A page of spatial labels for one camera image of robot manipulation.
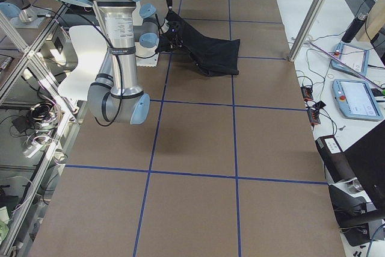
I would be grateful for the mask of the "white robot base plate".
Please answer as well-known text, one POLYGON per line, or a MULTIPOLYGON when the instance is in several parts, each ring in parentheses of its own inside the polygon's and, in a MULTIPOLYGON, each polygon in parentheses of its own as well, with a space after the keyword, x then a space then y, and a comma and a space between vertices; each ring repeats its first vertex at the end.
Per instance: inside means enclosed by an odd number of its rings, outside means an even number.
POLYGON ((138 67, 156 67, 158 64, 159 54, 153 54, 151 56, 139 57, 136 56, 138 67))

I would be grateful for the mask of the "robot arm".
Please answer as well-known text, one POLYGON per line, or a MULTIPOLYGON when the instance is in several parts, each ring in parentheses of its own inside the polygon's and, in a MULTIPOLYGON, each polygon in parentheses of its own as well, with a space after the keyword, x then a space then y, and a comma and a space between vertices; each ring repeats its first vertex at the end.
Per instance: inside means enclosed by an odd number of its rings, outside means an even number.
POLYGON ((137 78, 132 13, 140 0, 59 0, 93 8, 107 43, 106 59, 88 89, 87 103, 95 119, 142 124, 150 106, 149 95, 137 78))

